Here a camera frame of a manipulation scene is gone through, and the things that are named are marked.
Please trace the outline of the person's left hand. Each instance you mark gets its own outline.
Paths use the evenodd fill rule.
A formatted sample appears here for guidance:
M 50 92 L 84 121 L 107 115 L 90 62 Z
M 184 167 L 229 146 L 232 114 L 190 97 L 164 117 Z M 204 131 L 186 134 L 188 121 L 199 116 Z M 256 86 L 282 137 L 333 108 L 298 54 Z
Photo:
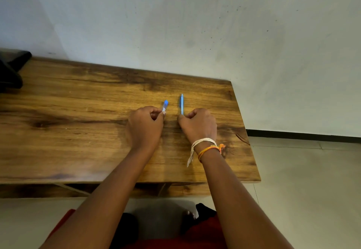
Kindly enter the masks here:
M 159 113 L 162 109 L 145 106 L 133 111 L 126 125 L 126 134 L 131 149 L 154 153 L 164 127 L 164 121 L 151 119 L 151 113 Z

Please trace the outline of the person's right hand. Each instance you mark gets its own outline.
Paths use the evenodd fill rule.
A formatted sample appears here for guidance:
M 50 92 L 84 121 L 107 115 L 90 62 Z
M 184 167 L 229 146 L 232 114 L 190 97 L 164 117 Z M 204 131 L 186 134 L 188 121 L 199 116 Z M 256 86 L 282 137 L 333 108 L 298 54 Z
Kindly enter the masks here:
M 196 108 L 185 116 L 190 119 L 190 126 L 182 131 L 191 144 L 202 138 L 211 138 L 216 141 L 217 124 L 215 117 L 208 109 Z

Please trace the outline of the person's right forearm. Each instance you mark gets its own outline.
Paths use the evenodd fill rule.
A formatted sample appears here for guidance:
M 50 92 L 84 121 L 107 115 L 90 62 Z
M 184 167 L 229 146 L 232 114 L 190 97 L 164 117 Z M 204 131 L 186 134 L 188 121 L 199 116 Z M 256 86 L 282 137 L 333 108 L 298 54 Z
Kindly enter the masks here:
M 217 150 L 204 154 L 202 166 L 228 249 L 293 249 Z

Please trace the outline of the person's left forearm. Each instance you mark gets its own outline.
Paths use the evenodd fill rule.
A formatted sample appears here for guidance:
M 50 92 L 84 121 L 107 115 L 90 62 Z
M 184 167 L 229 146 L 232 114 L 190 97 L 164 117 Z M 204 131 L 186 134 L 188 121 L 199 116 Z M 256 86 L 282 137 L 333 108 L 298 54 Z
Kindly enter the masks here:
M 153 145 L 132 147 L 39 249 L 109 249 L 130 194 L 154 152 Z

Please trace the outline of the white thread wristband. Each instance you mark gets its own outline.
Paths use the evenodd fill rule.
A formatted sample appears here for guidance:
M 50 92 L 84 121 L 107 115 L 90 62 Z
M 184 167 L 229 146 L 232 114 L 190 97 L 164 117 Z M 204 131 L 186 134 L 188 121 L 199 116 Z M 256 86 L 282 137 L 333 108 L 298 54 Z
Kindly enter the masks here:
M 195 142 L 193 142 L 192 146 L 191 146 L 191 151 L 190 151 L 190 156 L 187 160 L 187 167 L 189 167 L 190 163 L 192 162 L 193 160 L 193 155 L 194 155 L 194 152 L 195 152 L 195 147 L 202 143 L 202 142 L 210 142 L 211 145 L 217 145 L 216 142 L 211 139 L 211 138 L 202 138 L 202 139 L 199 139 L 199 140 L 196 140 Z

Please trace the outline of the orange thread wristband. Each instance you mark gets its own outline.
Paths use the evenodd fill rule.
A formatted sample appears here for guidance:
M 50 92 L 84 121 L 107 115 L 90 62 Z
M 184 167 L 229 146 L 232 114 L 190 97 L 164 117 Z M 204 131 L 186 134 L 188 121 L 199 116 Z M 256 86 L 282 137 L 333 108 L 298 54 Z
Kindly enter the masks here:
M 198 153 L 198 160 L 200 163 L 202 163 L 202 157 L 204 156 L 204 154 L 212 149 L 215 149 L 218 151 L 219 155 L 222 155 L 222 151 L 226 148 L 226 145 L 221 143 L 219 145 L 210 145 L 206 148 L 204 148 L 203 150 L 201 150 L 199 153 Z

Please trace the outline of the red garment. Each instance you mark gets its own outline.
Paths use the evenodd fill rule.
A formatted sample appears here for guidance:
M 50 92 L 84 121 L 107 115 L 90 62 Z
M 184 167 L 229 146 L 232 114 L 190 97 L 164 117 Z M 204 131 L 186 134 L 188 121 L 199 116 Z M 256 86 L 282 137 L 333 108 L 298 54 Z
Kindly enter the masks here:
M 48 238 L 54 234 L 76 210 L 68 211 Z M 227 249 L 221 225 L 217 215 L 210 216 L 207 220 L 190 227 L 183 235 L 171 239 L 151 239 L 138 241 L 132 238 L 126 230 L 115 235 L 115 249 Z

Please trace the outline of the black skirting board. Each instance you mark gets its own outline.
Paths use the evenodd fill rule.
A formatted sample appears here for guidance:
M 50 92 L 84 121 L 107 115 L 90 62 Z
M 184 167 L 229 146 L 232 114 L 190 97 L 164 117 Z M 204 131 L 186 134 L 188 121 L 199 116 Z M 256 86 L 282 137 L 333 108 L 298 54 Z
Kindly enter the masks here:
M 361 137 L 335 136 L 324 134 L 298 133 L 298 132 L 277 132 L 268 130 L 246 129 L 249 137 L 297 139 L 307 141 L 325 141 L 361 144 Z

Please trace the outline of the black stand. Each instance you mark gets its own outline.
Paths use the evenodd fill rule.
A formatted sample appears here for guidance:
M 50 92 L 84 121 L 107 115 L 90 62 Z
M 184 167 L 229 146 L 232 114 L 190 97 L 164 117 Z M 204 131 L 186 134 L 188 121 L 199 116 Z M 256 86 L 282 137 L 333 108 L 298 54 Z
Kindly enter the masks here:
M 21 89 L 23 79 L 19 71 L 32 58 L 29 51 L 0 51 L 0 93 L 7 88 Z

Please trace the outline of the wooden table frame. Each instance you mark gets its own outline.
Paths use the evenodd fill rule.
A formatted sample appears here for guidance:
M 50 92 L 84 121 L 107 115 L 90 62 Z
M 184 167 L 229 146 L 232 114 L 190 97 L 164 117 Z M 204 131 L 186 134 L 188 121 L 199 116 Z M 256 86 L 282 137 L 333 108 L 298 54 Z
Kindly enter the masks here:
M 98 183 L 0 184 L 0 198 L 75 198 L 87 197 Z M 207 183 L 137 183 L 131 198 L 209 196 Z

